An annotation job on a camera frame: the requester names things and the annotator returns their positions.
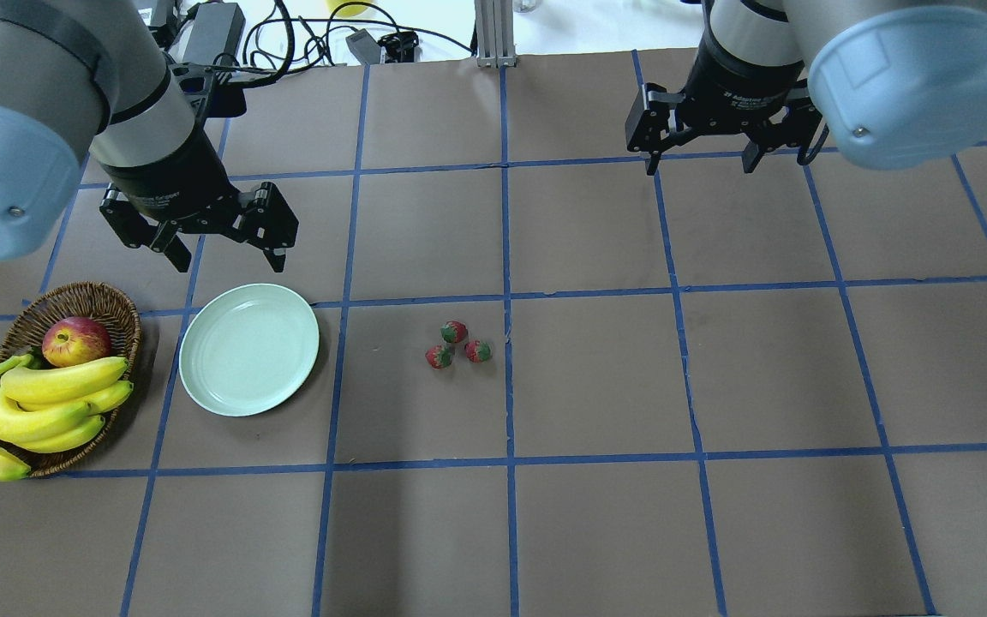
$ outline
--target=bunch of bananas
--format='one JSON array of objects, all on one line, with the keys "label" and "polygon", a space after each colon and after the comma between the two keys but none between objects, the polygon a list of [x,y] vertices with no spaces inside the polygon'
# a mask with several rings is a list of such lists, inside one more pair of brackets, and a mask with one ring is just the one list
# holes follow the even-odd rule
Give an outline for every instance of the bunch of bananas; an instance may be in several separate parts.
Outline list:
[{"label": "bunch of bananas", "polygon": [[[67,368],[36,370],[33,355],[0,363],[0,439],[29,452],[65,452],[85,445],[105,425],[104,414],[132,394],[121,376],[129,367],[109,356]],[[0,446],[0,481],[20,480],[30,466]]]}]

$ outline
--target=fruit basket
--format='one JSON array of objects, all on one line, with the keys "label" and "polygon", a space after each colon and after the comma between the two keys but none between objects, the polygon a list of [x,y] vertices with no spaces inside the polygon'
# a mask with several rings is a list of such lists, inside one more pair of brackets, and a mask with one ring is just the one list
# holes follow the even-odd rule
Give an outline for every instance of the fruit basket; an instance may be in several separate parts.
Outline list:
[{"label": "fruit basket", "polygon": [[[51,290],[28,305],[21,315],[17,315],[10,331],[7,332],[3,347],[0,348],[0,362],[9,358],[20,348],[36,346],[44,340],[44,333],[56,321],[79,315],[90,317],[105,326],[113,343],[113,355],[125,356],[129,360],[129,368],[121,379],[132,379],[135,370],[136,354],[140,351],[141,324],[140,312],[132,298],[112,285],[97,284],[97,282],[77,282],[60,286]],[[117,420],[117,411],[105,413],[105,425],[85,446],[55,452],[38,454],[20,449],[18,446],[0,440],[0,446],[9,450],[17,458],[32,466],[30,477],[48,476],[48,474],[63,471],[72,464],[93,452],[93,449],[109,436],[110,429]]]}]

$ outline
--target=apple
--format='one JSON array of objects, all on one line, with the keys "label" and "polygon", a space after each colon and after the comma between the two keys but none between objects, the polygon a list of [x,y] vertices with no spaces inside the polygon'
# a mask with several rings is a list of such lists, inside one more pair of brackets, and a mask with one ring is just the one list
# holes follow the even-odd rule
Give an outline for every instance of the apple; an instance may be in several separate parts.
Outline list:
[{"label": "apple", "polygon": [[48,328],[40,352],[52,366],[74,367],[109,356],[113,341],[109,339],[109,331],[97,321],[89,317],[67,317]]}]

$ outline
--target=plate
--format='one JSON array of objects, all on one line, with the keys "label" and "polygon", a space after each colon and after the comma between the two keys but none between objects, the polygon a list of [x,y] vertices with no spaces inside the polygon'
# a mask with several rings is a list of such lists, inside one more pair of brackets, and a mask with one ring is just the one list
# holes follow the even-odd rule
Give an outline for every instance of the plate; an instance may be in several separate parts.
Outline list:
[{"label": "plate", "polygon": [[283,403],[318,356],[318,321],[281,285],[253,284],[208,302],[185,331],[177,362],[185,392],[212,413],[249,416]]}]

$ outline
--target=cable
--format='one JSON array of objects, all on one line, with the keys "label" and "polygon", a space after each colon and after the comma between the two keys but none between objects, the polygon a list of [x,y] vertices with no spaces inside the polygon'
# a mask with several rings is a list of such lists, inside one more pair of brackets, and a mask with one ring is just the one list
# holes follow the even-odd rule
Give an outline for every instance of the cable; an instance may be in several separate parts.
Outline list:
[{"label": "cable", "polygon": [[[412,25],[392,24],[392,23],[389,23],[389,22],[379,21],[379,20],[356,20],[356,19],[353,19],[353,20],[325,20],[325,19],[310,19],[310,17],[303,17],[302,20],[303,21],[307,21],[307,22],[317,22],[317,23],[325,23],[326,21],[334,21],[334,22],[344,22],[346,24],[357,23],[357,24],[369,24],[369,25],[386,25],[387,27],[396,27],[396,25],[397,25],[397,27],[401,28],[401,30],[412,30],[414,32],[420,32],[422,34],[430,34],[432,36],[436,36],[436,38],[447,40],[447,42],[452,43],[455,46],[458,46],[459,48],[461,48],[461,50],[468,52],[471,56],[474,56],[476,54],[476,51],[471,50],[471,48],[469,46],[467,46],[467,45],[465,45],[463,43],[459,43],[459,40],[452,39],[451,36],[446,35],[446,34],[442,34],[440,32],[435,32],[435,31],[432,31],[432,30],[426,30],[426,28],[423,28],[423,27],[412,27]],[[255,24],[254,27],[251,27],[250,28],[250,32],[253,32],[255,28],[264,27],[264,25],[267,25],[267,24],[281,23],[281,22],[283,22],[283,20],[269,20],[269,21],[260,22],[258,24]]]},{"label": "cable", "polygon": [[[369,19],[345,19],[344,17],[337,17],[338,13],[346,8],[353,7],[353,5],[359,5],[359,7],[367,7],[379,11],[388,21],[382,20],[369,20]],[[281,12],[280,17],[274,16],[277,12]],[[308,39],[302,46],[302,55],[295,56],[295,22],[298,22],[302,28],[307,32]],[[262,50],[261,48],[261,31],[266,25],[282,23],[284,24],[285,35],[287,38],[287,51],[283,56],[274,54],[274,52]],[[322,33],[321,36],[317,34],[312,28],[312,23],[325,23],[326,31]],[[254,79],[254,81],[231,81],[232,86],[239,87],[262,87],[270,85],[270,83],[275,83],[279,81],[285,75],[294,75],[299,73],[304,73],[306,70],[310,70],[314,66],[318,66],[321,63],[325,63],[328,66],[336,66],[333,62],[332,53],[330,52],[329,36],[333,32],[339,30],[349,30],[352,32],[359,32],[356,27],[352,24],[368,24],[368,25],[380,25],[381,27],[392,27],[395,32],[414,31],[423,34],[428,34],[431,36],[436,36],[436,38],[445,39],[447,42],[462,48],[462,50],[467,51],[467,54],[474,56],[477,54],[477,50],[473,46],[465,45],[459,40],[452,39],[451,36],[442,34],[439,32],[426,30],[422,27],[406,27],[406,25],[400,25],[395,17],[388,13],[381,7],[377,7],[375,4],[364,3],[363,1],[354,0],[352,3],[341,3],[337,8],[333,9],[329,17],[325,19],[313,19],[313,17],[304,17],[302,15],[291,16],[287,12],[287,8],[284,6],[281,0],[275,0],[273,4],[273,9],[266,16],[266,19],[255,23],[253,27],[250,28],[249,32],[246,34],[246,38],[242,41],[242,65],[243,66],[220,66],[213,65],[212,69],[216,71],[223,71],[223,73],[234,74],[234,73],[248,73],[255,75],[267,75],[261,79]],[[254,41],[254,50],[250,50],[250,40]],[[259,60],[263,58],[263,62],[267,63],[267,67],[260,66]],[[293,65],[301,65],[297,68],[292,68]]]},{"label": "cable", "polygon": [[271,86],[273,83],[281,81],[281,78],[289,73],[291,60],[295,59],[295,28],[291,27],[291,15],[287,11],[284,0],[273,0],[273,3],[275,4],[275,8],[281,12],[281,16],[284,17],[284,35],[287,38],[287,54],[284,56],[284,62],[277,69],[277,73],[267,75],[261,79],[254,79],[254,81],[232,81],[232,86],[242,87],[243,90],[248,90],[251,87]]}]

